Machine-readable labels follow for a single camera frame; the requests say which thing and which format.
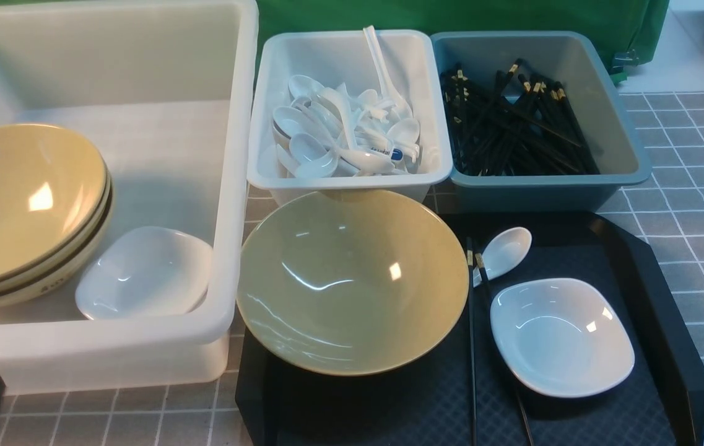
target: bunch of chopsticks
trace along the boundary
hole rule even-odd
[[[474,288],[473,288],[473,271],[474,269],[478,268],[479,273],[481,273],[481,288],[484,290],[485,297],[487,300],[485,300],[485,304],[487,305],[487,308],[492,302],[492,290],[490,288],[490,281],[487,277],[487,268],[484,265],[484,258],[481,254],[482,252],[482,246],[475,246],[473,243],[473,239],[468,237],[467,238],[467,246],[466,246],[466,254],[467,254],[467,281],[468,281],[468,288],[467,288],[467,315],[469,317],[469,323],[468,323],[468,330],[469,330],[469,335],[470,335],[470,379],[471,379],[471,417],[470,417],[470,432],[471,432],[471,446],[476,446],[478,444],[478,438],[479,438],[479,430],[478,430],[478,425],[479,425],[479,417],[478,417],[478,392],[476,392],[476,311],[474,308],[476,307],[476,295],[474,294]],[[489,311],[486,310],[484,312],[485,314],[489,315]],[[518,389],[518,383],[516,382],[516,378],[512,374],[511,370],[508,370],[508,367],[505,366],[505,363],[503,362],[503,359],[500,357],[500,353],[498,350],[498,346],[495,345],[494,338],[492,334],[490,333],[489,340],[491,341],[491,345],[489,346],[488,350],[492,352],[490,361],[493,362],[494,367],[499,368],[499,372],[502,373],[504,376],[508,376],[508,379],[510,379],[513,389],[514,389],[514,398],[516,400],[516,404],[519,406],[519,412],[522,415],[522,426],[525,431],[525,437],[528,440],[528,446],[534,446],[533,443],[533,435],[531,434],[531,426],[530,423],[528,423],[528,415],[525,413],[525,407],[522,404],[522,398],[519,397],[519,389]]]
[[[498,71],[493,90],[468,79],[459,63],[440,76],[456,169],[473,176],[599,174],[561,82],[518,73],[525,65],[517,59]],[[504,93],[514,79],[522,94],[512,103]]]

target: grid pattern tablecloth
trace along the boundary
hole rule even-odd
[[[704,361],[704,92],[622,96],[654,164],[652,178],[618,192],[600,213],[646,240],[666,275]],[[250,188],[245,237],[276,208]],[[453,186],[424,201],[454,212]],[[6,398],[1,446],[249,445],[233,403],[243,325],[231,328],[228,371],[219,381],[142,389]]]

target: dark tray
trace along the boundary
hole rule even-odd
[[[573,277],[597,288],[620,315],[635,368],[592,398],[546,398],[521,385],[539,446],[703,444],[704,367],[651,248],[594,214],[453,214],[454,233],[487,241],[502,229],[533,233],[526,259],[494,280]],[[478,443],[527,444],[510,378],[498,373],[489,305],[476,290]],[[236,402],[255,446],[442,445],[471,443],[467,310],[418,361],[359,378],[293,367],[245,336]]]

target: blue plastic bin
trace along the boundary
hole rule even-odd
[[[463,211],[597,211],[621,186],[643,183],[651,163],[591,42],[561,31],[474,31],[432,36],[440,72],[492,88],[518,57],[561,81],[600,175],[470,176],[451,172]],[[511,94],[519,94],[516,82]]]

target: large white plastic tub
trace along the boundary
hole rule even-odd
[[[369,88],[379,91],[380,84],[362,30],[280,34],[267,40],[261,53],[247,167],[247,180],[269,190],[278,205],[323,189],[389,189],[423,201],[429,187],[451,175],[451,143],[431,39],[411,30],[382,31],[377,35],[393,84],[420,121],[419,172],[357,178],[286,178],[286,170],[272,150],[272,111],[289,105],[290,76],[306,74],[327,87],[346,82],[352,95]]]
[[[0,7],[0,125],[64,125],[99,147],[117,200],[100,251],[142,225],[215,248],[205,302],[185,315],[87,321],[76,279],[0,308],[10,393],[210,381],[224,371],[257,36],[254,0]]]

